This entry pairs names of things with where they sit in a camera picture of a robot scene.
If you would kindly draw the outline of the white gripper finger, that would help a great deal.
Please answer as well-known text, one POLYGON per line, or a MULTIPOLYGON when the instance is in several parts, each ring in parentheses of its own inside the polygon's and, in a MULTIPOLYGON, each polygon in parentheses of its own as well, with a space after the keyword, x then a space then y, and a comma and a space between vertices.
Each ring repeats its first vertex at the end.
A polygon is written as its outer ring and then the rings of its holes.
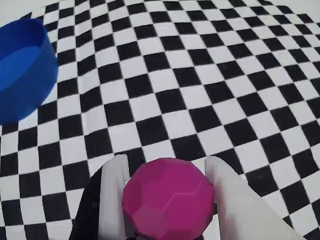
POLYGON ((301 240, 230 165, 216 156, 204 161, 214 188, 222 240, 301 240))

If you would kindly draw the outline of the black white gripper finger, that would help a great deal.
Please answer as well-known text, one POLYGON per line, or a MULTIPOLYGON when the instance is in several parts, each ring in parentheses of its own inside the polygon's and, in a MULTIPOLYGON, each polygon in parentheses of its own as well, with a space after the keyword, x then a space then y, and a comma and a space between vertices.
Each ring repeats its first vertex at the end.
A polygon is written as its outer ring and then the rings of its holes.
POLYGON ((70 240, 125 240, 123 191, 130 179, 126 154, 108 160, 84 188, 70 240))

